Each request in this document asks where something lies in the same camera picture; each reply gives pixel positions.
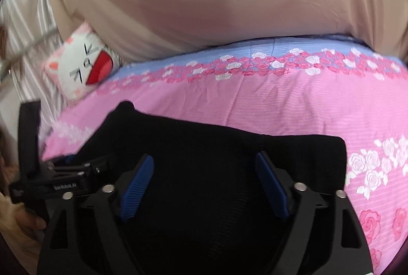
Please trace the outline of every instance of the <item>shiny white fabric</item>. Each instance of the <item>shiny white fabric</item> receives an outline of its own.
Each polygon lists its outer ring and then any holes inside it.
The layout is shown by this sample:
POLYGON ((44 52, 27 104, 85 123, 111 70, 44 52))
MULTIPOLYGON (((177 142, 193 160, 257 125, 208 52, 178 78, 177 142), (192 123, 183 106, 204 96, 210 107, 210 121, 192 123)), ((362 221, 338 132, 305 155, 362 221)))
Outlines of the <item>shiny white fabric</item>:
POLYGON ((8 58, 34 45, 11 70, 21 102, 41 100, 39 138, 44 140, 65 101, 41 68, 42 62, 62 45, 49 0, 1 0, 0 23, 8 29, 8 58))

